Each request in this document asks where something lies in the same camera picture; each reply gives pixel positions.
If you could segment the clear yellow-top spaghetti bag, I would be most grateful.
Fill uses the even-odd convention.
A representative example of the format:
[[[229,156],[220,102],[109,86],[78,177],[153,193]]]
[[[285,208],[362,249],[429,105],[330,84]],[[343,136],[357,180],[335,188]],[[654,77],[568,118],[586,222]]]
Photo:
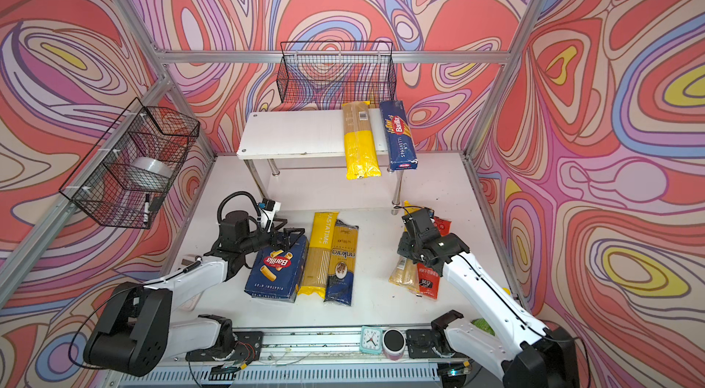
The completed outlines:
[[[417,297],[421,297],[418,266],[403,256],[398,257],[398,262],[388,281],[396,286],[405,288]]]

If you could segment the blue Barilla spaghetti box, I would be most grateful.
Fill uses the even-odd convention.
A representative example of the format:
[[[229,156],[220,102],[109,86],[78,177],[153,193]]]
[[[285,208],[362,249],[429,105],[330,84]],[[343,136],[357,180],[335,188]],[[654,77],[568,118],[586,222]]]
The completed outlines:
[[[419,161],[403,102],[382,101],[380,112],[391,170],[416,169]]]

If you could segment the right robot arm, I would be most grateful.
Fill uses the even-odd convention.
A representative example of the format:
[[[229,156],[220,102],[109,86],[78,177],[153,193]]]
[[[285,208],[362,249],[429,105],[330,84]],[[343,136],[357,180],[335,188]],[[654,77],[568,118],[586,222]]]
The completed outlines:
[[[441,234],[432,209],[401,209],[405,232],[398,255],[451,283],[494,331],[490,335],[451,311],[439,320],[452,351],[468,356],[505,387],[580,386],[574,337],[563,327],[550,329],[522,308],[485,272],[460,237]]]

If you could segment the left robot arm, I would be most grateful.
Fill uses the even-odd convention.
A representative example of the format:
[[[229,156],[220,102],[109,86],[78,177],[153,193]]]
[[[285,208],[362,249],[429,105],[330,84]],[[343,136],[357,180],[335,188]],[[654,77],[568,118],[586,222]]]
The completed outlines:
[[[277,217],[280,208],[280,202],[256,200],[247,191],[224,198],[216,213],[218,236],[208,252],[171,275],[114,289],[96,312],[81,365],[144,376],[163,359],[181,355],[218,362],[223,373],[236,373],[253,362],[253,345],[236,337],[229,318],[201,315],[174,322],[172,313],[234,278],[247,256],[265,248],[289,250],[303,241],[304,229]]]

